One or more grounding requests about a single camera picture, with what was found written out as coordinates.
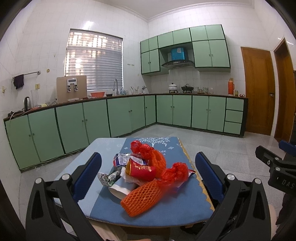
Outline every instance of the towel rack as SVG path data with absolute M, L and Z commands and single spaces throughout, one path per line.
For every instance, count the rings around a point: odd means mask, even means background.
M 38 70 L 38 71 L 36 71 L 36 72 L 32 72 L 32 73 L 28 73 L 28 74 L 34 74 L 34 73 L 37 73 L 37 74 L 41 74 L 41 71 L 40 70 Z

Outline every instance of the blue gripper pad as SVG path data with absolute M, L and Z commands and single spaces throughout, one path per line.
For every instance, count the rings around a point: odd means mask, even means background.
M 296 146 L 294 146 L 284 140 L 281 140 L 279 142 L 279 148 L 282 149 L 283 151 L 287 152 L 291 156 L 296 156 Z
M 78 202 L 84 199 L 87 191 L 89 190 L 93 180 L 98 174 L 102 165 L 102 157 L 99 153 L 95 152 L 86 164 L 78 166 L 73 172 L 73 177 L 81 172 L 80 176 L 77 177 L 73 185 L 73 199 Z
M 202 152 L 196 154 L 195 165 L 212 198 L 221 203 L 224 199 L 223 183 L 221 181 L 222 176 L 225 177 L 224 172 L 219 166 L 211 164 Z M 219 171 L 220 178 L 213 170 L 215 166 L 217 167 L 215 169 Z

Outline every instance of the white tree pattern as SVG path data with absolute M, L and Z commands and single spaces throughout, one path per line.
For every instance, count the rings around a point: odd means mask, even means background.
M 154 147 L 154 144 L 159 143 L 167 146 L 167 142 L 170 142 L 169 137 L 144 137 L 137 139 L 140 142 L 148 142 L 152 144 L 152 147 Z

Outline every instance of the black towel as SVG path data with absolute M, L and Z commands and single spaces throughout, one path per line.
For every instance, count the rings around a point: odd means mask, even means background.
M 24 86 L 24 75 L 21 74 L 19 76 L 15 76 L 15 79 L 13 80 L 13 84 L 16 89 L 19 89 Z

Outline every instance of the ceiling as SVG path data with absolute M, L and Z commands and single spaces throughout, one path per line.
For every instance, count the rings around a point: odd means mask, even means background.
M 97 0 L 134 12 L 146 20 L 155 16 L 189 5 L 213 3 L 211 0 Z M 218 3 L 231 2 L 251 5 L 252 0 L 219 0 Z

